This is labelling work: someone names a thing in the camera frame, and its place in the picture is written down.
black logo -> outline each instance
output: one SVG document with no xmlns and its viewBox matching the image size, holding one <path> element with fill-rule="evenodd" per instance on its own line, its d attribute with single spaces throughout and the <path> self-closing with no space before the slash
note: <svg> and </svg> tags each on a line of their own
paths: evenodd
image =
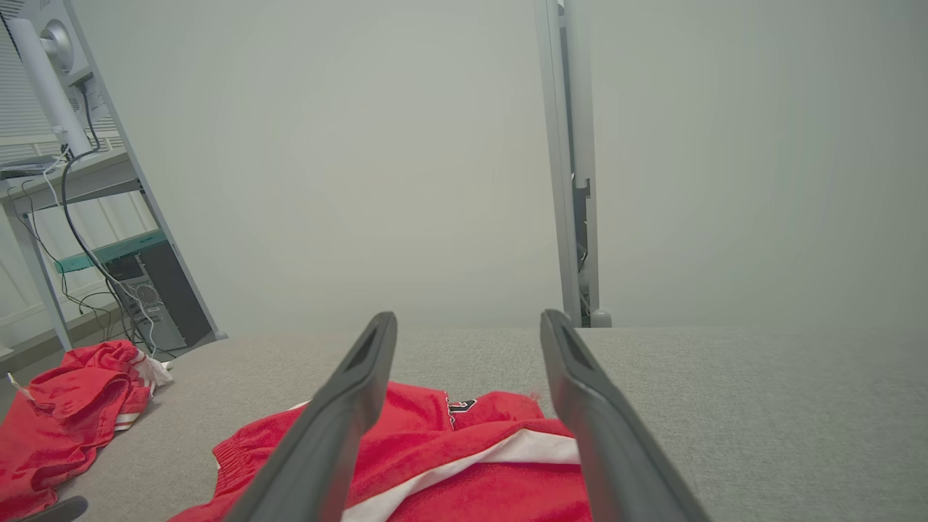
<svg viewBox="0 0 928 522">
<path fill-rule="evenodd" d="M 474 404 L 477 404 L 477 400 L 473 398 L 471 400 L 462 400 L 460 402 L 449 402 L 448 411 L 452 413 L 461 413 L 462 411 L 469 410 L 470 407 Z"/>
</svg>

white wall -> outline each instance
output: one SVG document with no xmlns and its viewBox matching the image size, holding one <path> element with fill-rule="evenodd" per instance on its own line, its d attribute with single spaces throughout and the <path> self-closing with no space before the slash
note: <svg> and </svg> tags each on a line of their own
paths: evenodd
<svg viewBox="0 0 928 522">
<path fill-rule="evenodd" d="M 73 7 L 219 329 L 562 308 L 532 2 Z"/>
<path fill-rule="evenodd" d="M 12 18 L 19 11 L 20 0 L 0 0 L 4 16 Z M 95 124 L 104 146 L 118 149 L 122 146 L 119 133 L 112 122 Z M 48 128 L 48 122 L 32 94 L 25 71 L 6 31 L 0 31 L 0 163 L 37 154 L 58 153 L 58 142 Z M 138 193 L 111 196 L 96 202 L 76 203 L 71 214 L 84 237 L 92 246 L 125 239 L 156 228 L 145 202 Z M 57 258 L 80 252 L 71 236 L 64 215 L 58 209 L 35 214 L 39 236 Z M 22 253 L 16 245 L 9 223 L 0 214 L 0 347 L 14 346 L 39 333 L 51 330 L 51 320 L 39 299 Z M 55 274 L 50 259 L 46 259 L 49 272 Z M 78 300 L 85 295 L 106 289 L 103 279 L 93 270 L 81 270 L 67 277 L 69 294 Z M 59 278 L 56 290 L 66 320 L 78 317 L 77 305 L 61 294 Z M 112 302 L 108 295 L 95 295 L 86 303 L 102 307 Z"/>
<path fill-rule="evenodd" d="M 925 324 L 928 3 L 590 3 L 614 324 Z"/>
</svg>

teal shelf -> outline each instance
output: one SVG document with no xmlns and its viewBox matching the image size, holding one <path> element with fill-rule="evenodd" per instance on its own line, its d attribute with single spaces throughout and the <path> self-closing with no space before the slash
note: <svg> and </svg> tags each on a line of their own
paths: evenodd
<svg viewBox="0 0 928 522">
<path fill-rule="evenodd" d="M 151 232 L 139 234 L 126 240 L 108 244 L 106 246 L 101 246 L 100 248 L 94 250 L 94 255 L 97 257 L 97 259 L 99 259 L 100 263 L 105 264 L 109 261 L 112 261 L 113 259 L 123 257 L 124 255 L 137 254 L 147 248 L 155 246 L 156 244 L 167 241 L 168 239 L 164 236 L 163 231 L 160 229 L 152 230 Z M 60 259 L 59 264 L 55 265 L 55 269 L 59 274 L 65 274 L 76 270 L 90 268 L 93 265 L 94 264 L 91 263 L 90 258 L 87 257 L 86 254 L 78 254 Z"/>
</svg>

gray metal frame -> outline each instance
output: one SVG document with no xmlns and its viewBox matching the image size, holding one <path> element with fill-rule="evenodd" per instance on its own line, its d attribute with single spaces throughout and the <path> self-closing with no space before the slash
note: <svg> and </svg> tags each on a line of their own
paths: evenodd
<svg viewBox="0 0 928 522">
<path fill-rule="evenodd" d="M 103 152 L 81 163 L 78 163 L 81 166 L 69 172 L 69 202 L 102 198 L 140 189 L 132 165 L 123 153 Z M 61 312 L 61 303 L 58 302 L 58 296 L 55 293 L 55 284 L 43 258 L 42 247 L 36 240 L 35 227 L 30 216 L 30 212 L 55 206 L 55 198 L 61 197 L 61 170 L 50 173 L 48 178 L 55 188 L 54 195 L 52 189 L 43 181 L 33 182 L 27 188 L 29 197 L 23 194 L 20 188 L 22 181 L 16 178 L 0 183 L 0 204 L 3 205 L 4 213 L 9 220 L 17 246 L 22 252 L 26 268 L 32 276 L 32 282 L 39 293 L 42 305 L 52 321 L 52 328 L 61 346 L 67 351 L 73 349 L 68 335 L 68 323 Z"/>
<path fill-rule="evenodd" d="M 586 262 L 589 283 L 590 326 L 612 326 L 612 318 L 599 309 L 599 241 L 596 211 L 596 150 L 593 130 L 593 71 L 590 63 L 588 0 L 564 0 L 567 29 L 568 75 L 571 82 L 571 123 L 574 131 L 574 169 L 577 187 L 589 187 L 586 201 Z"/>
<path fill-rule="evenodd" d="M 567 98 L 564 94 L 564 69 L 561 58 L 561 20 L 557 0 L 535 0 L 535 32 L 538 36 L 545 122 L 548 128 L 548 156 L 554 192 L 554 219 L 558 232 L 564 313 L 570 317 L 574 327 L 579 327 L 580 281 L 577 273 L 577 241 L 574 228 L 574 184 L 571 180 Z"/>
<path fill-rule="evenodd" d="M 78 19 L 77 14 L 74 11 L 73 0 L 64 0 L 64 6 L 68 10 L 68 16 L 71 18 L 71 24 L 74 27 L 74 31 L 77 33 L 78 42 L 80 42 L 81 47 L 84 48 L 87 61 L 90 63 L 90 70 L 93 72 L 94 77 L 99 82 L 100 92 L 102 93 L 103 98 L 106 100 L 107 105 L 110 107 L 110 116 L 112 117 L 113 122 L 116 124 L 116 130 L 118 130 L 120 136 L 122 136 L 122 143 L 129 155 L 129 160 L 132 162 L 132 166 L 135 168 L 135 175 L 138 177 L 138 182 L 142 186 L 142 195 L 145 196 L 145 202 L 148 204 L 148 209 L 151 211 L 151 215 L 155 218 L 155 221 L 157 221 L 161 226 L 161 230 L 164 231 L 165 237 L 167 237 L 168 242 L 171 244 L 171 249 L 174 250 L 174 255 L 177 256 L 177 262 L 180 264 L 180 268 L 184 271 L 184 276 L 190 283 L 190 288 L 193 289 L 193 294 L 197 296 L 197 302 L 200 304 L 200 309 L 202 309 L 203 314 L 206 315 L 206 320 L 209 321 L 210 328 L 213 330 L 216 340 L 226 339 L 228 336 L 225 332 L 220 331 L 216 327 L 216 321 L 213 319 L 213 314 L 210 313 L 210 309 L 206 306 L 206 302 L 203 300 L 203 295 L 200 293 L 200 289 L 197 288 L 197 283 L 194 282 L 193 278 L 190 276 L 190 270 L 187 268 L 187 262 L 184 261 L 184 256 L 181 253 L 180 248 L 177 247 L 177 243 L 174 241 L 174 234 L 172 234 L 171 230 L 168 228 L 167 222 L 164 220 L 164 214 L 161 213 L 161 208 L 158 206 L 158 202 L 156 202 L 154 198 L 150 197 L 151 187 L 145 178 L 145 172 L 142 170 L 138 162 L 138 158 L 135 156 L 135 150 L 132 146 L 132 138 L 126 134 L 125 128 L 122 126 L 119 110 L 112 102 L 110 92 L 107 89 L 106 79 L 103 78 L 103 76 L 99 73 L 97 60 L 94 58 L 94 53 L 87 45 L 87 38 L 84 36 L 84 28 L 82 27 L 81 21 Z"/>
</svg>

floor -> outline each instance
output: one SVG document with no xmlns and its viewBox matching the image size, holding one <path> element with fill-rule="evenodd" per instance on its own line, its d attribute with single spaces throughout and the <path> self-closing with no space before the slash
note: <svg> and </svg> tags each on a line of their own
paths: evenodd
<svg viewBox="0 0 928 522">
<path fill-rule="evenodd" d="M 106 334 L 103 330 L 95 332 L 84 339 L 81 339 L 74 343 L 75 346 L 91 346 L 100 344 L 103 339 L 106 338 Z M 194 350 L 200 346 L 206 345 L 212 342 L 212 334 L 209 336 L 200 339 L 192 347 L 189 348 L 180 348 L 176 350 L 171 350 L 171 353 L 165 354 L 163 352 L 155 352 L 155 359 L 160 361 L 172 360 L 180 357 L 181 355 L 186 354 L 190 350 Z M 42 372 L 47 372 L 52 368 L 57 367 L 61 360 L 64 358 L 64 351 L 56 352 L 44 359 L 40 359 L 37 362 L 23 368 L 18 372 L 13 373 L 13 378 L 16 379 L 16 382 L 20 385 L 25 386 L 28 384 L 36 375 Z M 16 388 L 14 388 L 9 382 L 0 383 L 0 411 L 3 413 L 3 418 L 6 418 L 6 413 L 9 411 L 9 407 L 13 405 L 13 398 L 16 396 Z"/>
</svg>

